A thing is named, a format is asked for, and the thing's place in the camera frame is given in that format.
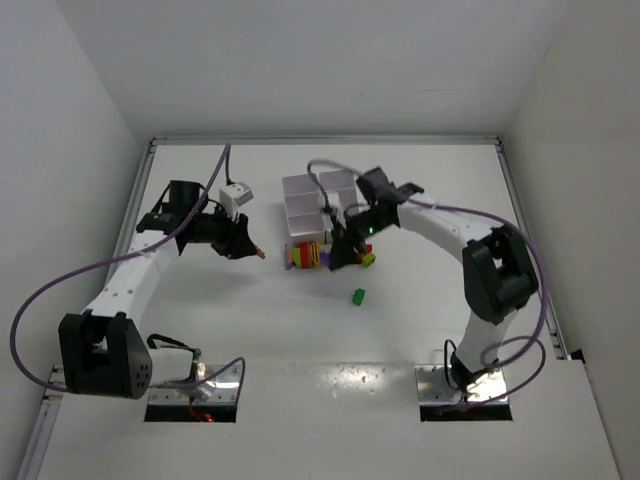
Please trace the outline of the dark green lego brick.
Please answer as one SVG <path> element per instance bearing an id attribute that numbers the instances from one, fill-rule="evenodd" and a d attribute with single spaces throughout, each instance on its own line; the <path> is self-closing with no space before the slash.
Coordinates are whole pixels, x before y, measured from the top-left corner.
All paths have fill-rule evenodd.
<path id="1" fill-rule="evenodd" d="M 352 303 L 354 305 L 361 306 L 364 301 L 365 294 L 366 294 L 366 291 L 364 289 L 361 289 L 361 288 L 356 289 L 352 295 Z"/>

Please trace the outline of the lime green lego brick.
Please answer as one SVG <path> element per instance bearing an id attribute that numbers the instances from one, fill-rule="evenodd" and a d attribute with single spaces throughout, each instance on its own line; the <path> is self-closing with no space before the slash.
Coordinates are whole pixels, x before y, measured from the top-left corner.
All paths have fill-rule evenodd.
<path id="1" fill-rule="evenodd" d="M 313 266 L 311 254 L 302 248 L 293 249 L 292 263 L 298 269 L 309 269 Z"/>

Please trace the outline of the purple butterfly lego brick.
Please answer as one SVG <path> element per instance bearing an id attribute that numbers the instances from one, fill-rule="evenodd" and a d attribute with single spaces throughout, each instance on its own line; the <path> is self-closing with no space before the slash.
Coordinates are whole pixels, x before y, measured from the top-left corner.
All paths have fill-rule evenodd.
<path id="1" fill-rule="evenodd" d="M 284 268 L 291 270 L 294 267 L 293 259 L 294 247 L 290 244 L 286 244 L 284 247 Z"/>

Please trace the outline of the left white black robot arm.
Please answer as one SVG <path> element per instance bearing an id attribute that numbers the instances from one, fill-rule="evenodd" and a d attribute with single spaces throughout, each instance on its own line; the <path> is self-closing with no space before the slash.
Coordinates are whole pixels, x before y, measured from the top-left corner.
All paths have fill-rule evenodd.
<path id="1" fill-rule="evenodd" d="M 250 239 L 240 206 L 249 186 L 226 184 L 218 199 L 202 198 L 203 185 L 172 180 L 138 223 L 129 258 L 119 263 L 102 292 L 58 328 L 65 384 L 75 394 L 139 399 L 151 388 L 171 388 L 199 400 L 213 375 L 201 352 L 181 341 L 142 337 L 143 314 L 161 276 L 189 244 L 208 244 L 221 257 L 262 257 Z M 205 210 L 213 203 L 211 212 Z"/>

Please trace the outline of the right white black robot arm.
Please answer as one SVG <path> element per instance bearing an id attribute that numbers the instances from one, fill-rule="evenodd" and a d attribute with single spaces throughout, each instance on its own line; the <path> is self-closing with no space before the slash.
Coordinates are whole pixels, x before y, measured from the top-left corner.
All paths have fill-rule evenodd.
<path id="1" fill-rule="evenodd" d="M 422 187 L 411 182 L 397 186 L 380 168 L 358 177 L 356 185 L 366 209 L 322 208 L 332 224 L 330 270 L 363 260 L 366 240 L 391 226 L 449 253 L 462 266 L 470 318 L 445 376 L 451 387 L 465 390 L 497 364 L 497 346 L 515 314 L 538 291 L 524 240 L 505 225 L 491 227 L 440 209 Z"/>

